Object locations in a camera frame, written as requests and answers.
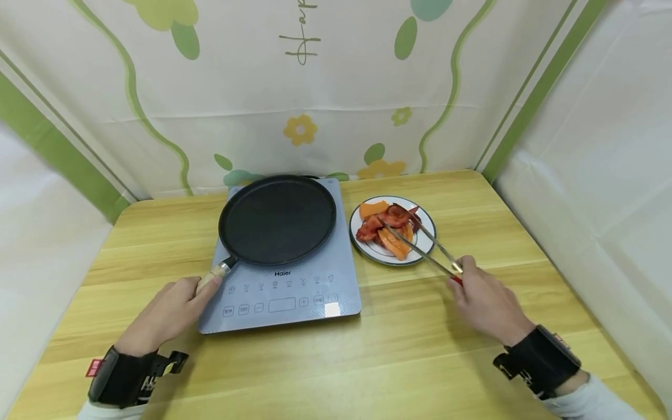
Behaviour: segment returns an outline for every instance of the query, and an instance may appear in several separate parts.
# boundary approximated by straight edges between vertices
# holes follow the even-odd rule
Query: right hand
[[[506,346],[514,346],[527,337],[536,326],[525,316],[511,289],[478,268],[471,255],[463,256],[459,262],[464,270],[463,286],[450,278],[446,284],[462,318],[473,329]]]

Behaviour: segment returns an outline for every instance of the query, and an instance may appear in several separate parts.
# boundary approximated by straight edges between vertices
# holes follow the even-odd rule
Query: green stripe
[[[441,113],[439,119],[434,123],[433,126],[429,127],[429,130],[422,136],[420,139],[420,144],[418,144],[418,151],[420,153],[420,173],[427,171],[427,154],[425,153],[425,146],[429,141],[429,137],[446,121],[448,115],[453,109],[453,105],[458,98],[460,92],[460,53],[462,51],[462,46],[466,41],[467,37],[473,31],[473,29],[488,15],[488,12],[495,4],[495,0],[485,0],[483,6],[476,12],[476,15],[472,17],[469,23],[466,24],[462,33],[458,36],[455,46],[453,47],[453,53],[450,55],[450,72],[452,74],[452,83],[450,85],[450,95],[448,96],[448,102],[444,111]]]
[[[565,11],[564,15],[562,15],[562,18],[558,22],[558,25],[555,27],[555,30],[553,33],[550,35],[550,38],[548,39],[548,42],[544,46],[544,49],[542,50],[541,54],[539,54],[539,58],[537,58],[537,61],[534,63],[534,66],[532,66],[532,70],[528,73],[528,76],[525,78],[525,81],[523,82],[523,85],[520,87],[518,90],[518,93],[516,93],[515,97],[513,98],[513,101],[511,102],[511,105],[509,106],[509,109],[506,111],[506,114],[504,114],[504,118],[500,121],[499,125],[497,126],[497,129],[495,130],[495,133],[493,134],[493,137],[490,139],[490,142],[488,145],[485,147],[485,150],[483,151],[483,154],[480,156],[480,159],[476,163],[475,168],[478,169],[478,166],[482,162],[482,160],[485,158],[485,155],[488,154],[488,151],[490,150],[490,147],[493,145],[495,139],[497,138],[497,135],[499,134],[499,131],[502,129],[502,126],[504,126],[504,123],[506,122],[506,119],[509,117],[511,114],[511,111],[513,111],[513,107],[515,106],[516,102],[518,102],[518,99],[520,99],[520,95],[523,94],[523,90],[528,86],[528,83],[530,82],[530,79],[532,78],[532,75],[534,74],[535,71],[537,71],[537,68],[539,67],[539,64],[542,62],[544,59],[544,56],[546,55],[546,52],[548,52],[548,49],[550,48],[551,44],[553,41],[555,41],[555,37],[558,36],[558,32],[560,31],[562,25],[564,25],[564,22],[567,20],[567,17],[569,16],[569,13],[571,13],[572,9],[574,9],[574,5],[577,4],[578,0],[572,0],[571,3],[569,3],[569,7],[567,7],[567,10]]]
[[[108,165],[105,162],[103,162],[103,159],[100,159],[100,156],[98,156],[98,154],[84,141],[82,136],[80,136],[79,133],[70,125],[70,123],[67,122],[65,118],[63,118],[60,112],[58,112],[58,110],[54,108],[54,106],[44,97],[44,95],[42,95],[42,93],[38,91],[38,88],[31,83],[31,81],[23,74],[23,72],[21,72],[21,70],[19,70],[18,67],[16,67],[16,65],[9,59],[9,57],[2,50],[0,50],[0,58],[26,84],[26,86],[28,86],[28,88],[33,92],[33,94],[37,96],[38,99],[42,101],[42,103],[47,108],[49,108],[49,110],[54,114],[56,118],[58,118],[61,124],[66,126],[68,130],[70,130],[70,132],[73,134],[73,136],[75,136],[77,140],[79,140],[82,146],[84,146],[87,149],[87,151],[89,151],[89,153],[91,153],[91,155],[97,160],[97,162],[108,171],[110,176],[113,177],[122,186],[122,188],[124,188],[136,201],[140,201],[135,196],[135,194],[133,194],[130,188],[127,187],[126,184],[124,184],[124,182],[117,177],[117,175],[110,169],[110,167],[108,167]]]
[[[189,158],[187,154],[174,142],[168,140],[163,134],[161,134],[150,122],[149,118],[145,114],[142,104],[140,103],[140,98],[138,97],[138,85],[137,85],[137,74],[135,72],[135,65],[133,60],[130,58],[130,54],[124,47],[124,45],[119,41],[119,38],[114,36],[112,31],[108,29],[107,26],[95,15],[92,10],[86,6],[83,0],[70,0],[75,9],[82,13],[100,32],[102,32],[105,37],[114,45],[114,48],[119,53],[124,66],[126,67],[126,96],[128,97],[128,102],[131,110],[133,110],[135,116],[138,118],[138,121],[144,126],[145,130],[153,136],[159,143],[166,146],[168,149],[173,151],[177,158],[180,161],[181,169],[179,172],[179,180],[184,190],[184,194],[187,196],[192,196],[194,193],[192,187],[189,185]]]
[[[130,205],[128,200],[3,73],[0,73],[0,98],[0,120],[114,223]]]
[[[530,125],[534,114],[539,110],[544,98],[548,95],[556,80],[558,80],[558,77],[567,66],[567,63],[576,52],[591,26],[595,23],[595,20],[597,20],[607,1],[589,0],[581,11],[579,18],[574,22],[567,37],[562,41],[560,48],[558,48],[558,51],[553,56],[548,67],[546,67],[536,86],[532,89],[528,100],[523,104],[508,131],[504,134],[497,150],[483,169],[483,176],[488,182],[492,183],[504,167],[504,163],[509,158],[516,142]]]

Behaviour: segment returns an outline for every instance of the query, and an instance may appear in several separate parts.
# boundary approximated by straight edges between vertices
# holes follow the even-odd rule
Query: wooden table
[[[453,254],[473,254],[588,370],[647,419],[664,418],[646,382],[480,174],[348,181],[341,189],[348,215],[381,194],[422,205]],[[77,414],[91,359],[164,283],[208,271],[224,199],[145,201],[121,215],[10,419]],[[145,418],[550,418],[520,380],[510,384],[492,366],[501,347],[460,321],[436,269],[391,268],[359,255],[355,265],[358,317],[208,336],[194,328],[167,344],[163,352],[181,349],[192,358],[182,374],[160,381]]]

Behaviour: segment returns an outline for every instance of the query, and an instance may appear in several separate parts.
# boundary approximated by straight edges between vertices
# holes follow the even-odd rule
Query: sleeve
[[[550,398],[542,403],[553,415],[566,420],[642,419],[594,375],[590,375],[588,383],[571,394]]]
[[[142,404],[125,409],[116,409],[93,405],[87,401],[77,415],[77,420],[140,420],[146,407],[147,404]]]

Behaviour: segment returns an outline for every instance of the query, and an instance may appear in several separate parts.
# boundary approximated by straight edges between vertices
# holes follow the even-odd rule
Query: wallpaper
[[[586,2],[36,3],[0,46],[142,198],[476,167]]]

